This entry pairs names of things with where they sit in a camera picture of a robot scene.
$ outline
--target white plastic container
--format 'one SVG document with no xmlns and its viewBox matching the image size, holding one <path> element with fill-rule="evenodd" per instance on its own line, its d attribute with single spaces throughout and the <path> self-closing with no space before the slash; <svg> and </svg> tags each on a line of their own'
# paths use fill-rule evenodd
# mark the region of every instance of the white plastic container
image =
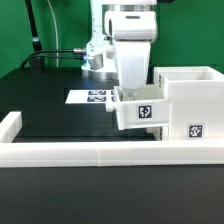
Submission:
<svg viewBox="0 0 224 224">
<path fill-rule="evenodd" d="M 170 101 L 157 85 L 147 85 L 134 101 L 122 101 L 121 89 L 115 87 L 115 109 L 119 130 L 169 125 Z"/>
<path fill-rule="evenodd" d="M 120 130 L 145 127 L 157 140 L 224 139 L 223 74 L 210 67 L 157 67 L 154 83 L 134 101 L 122 101 L 115 87 Z"/>
</svg>

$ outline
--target black cable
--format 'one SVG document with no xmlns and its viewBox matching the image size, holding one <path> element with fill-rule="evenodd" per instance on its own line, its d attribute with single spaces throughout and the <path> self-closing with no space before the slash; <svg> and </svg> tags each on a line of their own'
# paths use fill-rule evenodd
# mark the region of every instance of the black cable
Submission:
<svg viewBox="0 0 224 224">
<path fill-rule="evenodd" d="M 45 54 L 45 53 L 74 53 L 73 49 L 68 49 L 68 50 L 41 50 L 41 51 L 37 51 L 32 53 L 31 55 L 28 56 L 32 57 L 38 54 Z"/>
<path fill-rule="evenodd" d="M 59 59 L 75 59 L 75 60 L 84 60 L 83 57 L 57 57 L 57 56 L 47 56 L 47 55 L 34 55 L 34 56 L 30 56 L 28 58 L 26 58 L 20 65 L 21 69 L 24 69 L 25 65 L 27 64 L 27 62 L 31 59 L 34 58 L 59 58 Z"/>
</svg>

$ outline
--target white border rail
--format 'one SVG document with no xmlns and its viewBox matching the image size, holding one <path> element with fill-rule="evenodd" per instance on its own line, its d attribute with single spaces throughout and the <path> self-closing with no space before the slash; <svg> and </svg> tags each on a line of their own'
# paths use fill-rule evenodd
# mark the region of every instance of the white border rail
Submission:
<svg viewBox="0 0 224 224">
<path fill-rule="evenodd" d="M 20 112 L 0 123 L 0 167 L 224 164 L 224 141 L 7 143 L 21 127 Z"/>
</svg>

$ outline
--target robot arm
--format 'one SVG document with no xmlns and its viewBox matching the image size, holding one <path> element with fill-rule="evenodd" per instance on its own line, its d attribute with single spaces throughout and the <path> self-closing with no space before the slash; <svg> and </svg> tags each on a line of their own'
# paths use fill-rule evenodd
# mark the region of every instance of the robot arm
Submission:
<svg viewBox="0 0 224 224">
<path fill-rule="evenodd" d="M 133 100 L 147 79 L 151 41 L 157 37 L 156 0 L 104 0 L 113 5 L 105 14 L 105 30 L 113 38 L 123 100 Z"/>
</svg>

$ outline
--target green background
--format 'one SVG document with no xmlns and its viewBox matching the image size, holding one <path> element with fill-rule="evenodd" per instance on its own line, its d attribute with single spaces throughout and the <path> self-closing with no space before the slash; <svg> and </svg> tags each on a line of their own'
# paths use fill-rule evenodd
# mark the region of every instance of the green background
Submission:
<svg viewBox="0 0 224 224">
<path fill-rule="evenodd" d="M 85 47 L 91 37 L 89 0 L 51 0 L 61 49 Z M 46 0 L 32 0 L 44 49 L 55 48 L 53 19 Z M 224 1 L 176 0 L 155 7 L 159 37 L 151 52 L 152 66 L 208 65 L 224 73 Z M 0 77 L 18 68 L 33 52 L 24 0 L 1 0 Z M 79 61 L 61 66 L 79 67 Z M 55 60 L 47 61 L 55 66 Z"/>
</svg>

